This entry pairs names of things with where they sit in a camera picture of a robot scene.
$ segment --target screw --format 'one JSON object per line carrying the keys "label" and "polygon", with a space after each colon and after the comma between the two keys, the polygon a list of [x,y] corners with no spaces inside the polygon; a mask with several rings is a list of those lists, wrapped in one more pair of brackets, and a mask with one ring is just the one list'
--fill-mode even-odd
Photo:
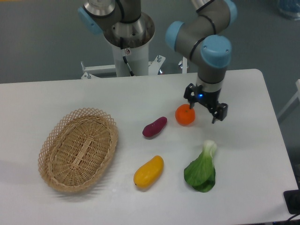
{"label": "screw", "polygon": [[157,62],[160,62],[160,60],[162,59],[162,57],[160,55],[157,56]]}
{"label": "screw", "polygon": [[[85,72],[85,66],[84,66],[84,64],[83,64],[83,61],[81,61],[81,67],[82,67],[82,71]],[[90,76],[89,72],[86,72],[86,73],[87,73],[87,75],[88,75],[88,79],[90,79],[91,76]]]}
{"label": "screw", "polygon": [[130,54],[130,50],[127,48],[127,49],[125,49],[125,54],[126,55],[129,55]]}

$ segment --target green leaf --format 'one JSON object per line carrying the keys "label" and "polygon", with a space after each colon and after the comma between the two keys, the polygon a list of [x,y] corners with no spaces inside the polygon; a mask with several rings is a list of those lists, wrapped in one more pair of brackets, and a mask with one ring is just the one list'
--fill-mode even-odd
{"label": "green leaf", "polygon": [[214,173],[205,181],[203,184],[199,186],[192,186],[193,189],[200,192],[208,192],[210,191],[216,184],[216,170],[214,168]]}
{"label": "green leaf", "polygon": [[184,169],[184,180],[197,191],[208,192],[216,183],[216,170],[212,162],[216,149],[214,141],[205,141],[199,157]]}

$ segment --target orange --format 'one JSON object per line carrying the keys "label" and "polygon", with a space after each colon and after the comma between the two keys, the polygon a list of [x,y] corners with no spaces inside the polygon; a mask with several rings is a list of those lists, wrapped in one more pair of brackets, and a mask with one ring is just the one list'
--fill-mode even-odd
{"label": "orange", "polygon": [[190,109],[189,104],[181,105],[175,112],[175,118],[180,125],[186,126],[195,120],[195,110]]}

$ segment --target white table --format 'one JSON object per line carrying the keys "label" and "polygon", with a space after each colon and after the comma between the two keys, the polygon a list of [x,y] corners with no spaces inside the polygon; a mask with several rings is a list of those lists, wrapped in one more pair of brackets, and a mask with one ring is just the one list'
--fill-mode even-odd
{"label": "white table", "polygon": [[[211,124],[207,109],[195,105],[191,127],[174,112],[196,74],[0,85],[0,224],[64,225],[235,225],[285,220],[283,198],[297,189],[292,167],[260,71],[228,71],[220,102],[224,121]],[[120,138],[114,160],[97,186],[80,195],[48,187],[38,173],[38,154],[54,126],[83,107],[103,109],[117,122]],[[153,140],[145,125],[166,116]],[[218,144],[216,185],[208,193],[187,186],[184,168],[203,141]],[[135,188],[135,171],[155,155],[165,168],[147,191]]]}

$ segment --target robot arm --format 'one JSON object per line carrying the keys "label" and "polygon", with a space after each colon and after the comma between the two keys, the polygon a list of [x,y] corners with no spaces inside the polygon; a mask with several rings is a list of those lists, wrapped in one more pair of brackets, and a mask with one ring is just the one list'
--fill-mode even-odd
{"label": "robot arm", "polygon": [[[186,87],[184,98],[190,103],[190,108],[196,102],[205,106],[213,115],[214,123],[227,115],[228,105],[219,103],[218,97],[232,53],[230,41],[217,34],[234,22],[237,8],[231,0],[191,2],[196,8],[197,19],[190,24],[172,23],[165,41],[171,49],[198,66],[196,85],[191,83]],[[103,32],[106,40],[120,49],[139,49],[154,35],[153,21],[141,12],[141,0],[88,0],[78,12],[90,31],[94,34]],[[137,74],[146,74],[140,68],[148,71],[148,58],[143,64],[128,60],[131,67],[125,56],[123,59],[125,63],[119,64],[125,67],[123,74],[126,70],[128,75],[133,74],[131,67],[135,64],[139,65],[133,69]]]}
{"label": "robot arm", "polygon": [[230,63],[230,41],[217,34],[226,29],[237,16],[235,4],[230,0],[192,0],[198,18],[186,25],[176,21],[166,32],[168,46],[198,66],[196,85],[186,88],[184,98],[190,108],[198,102],[205,106],[215,120],[223,120],[228,105],[219,103],[222,82]]}

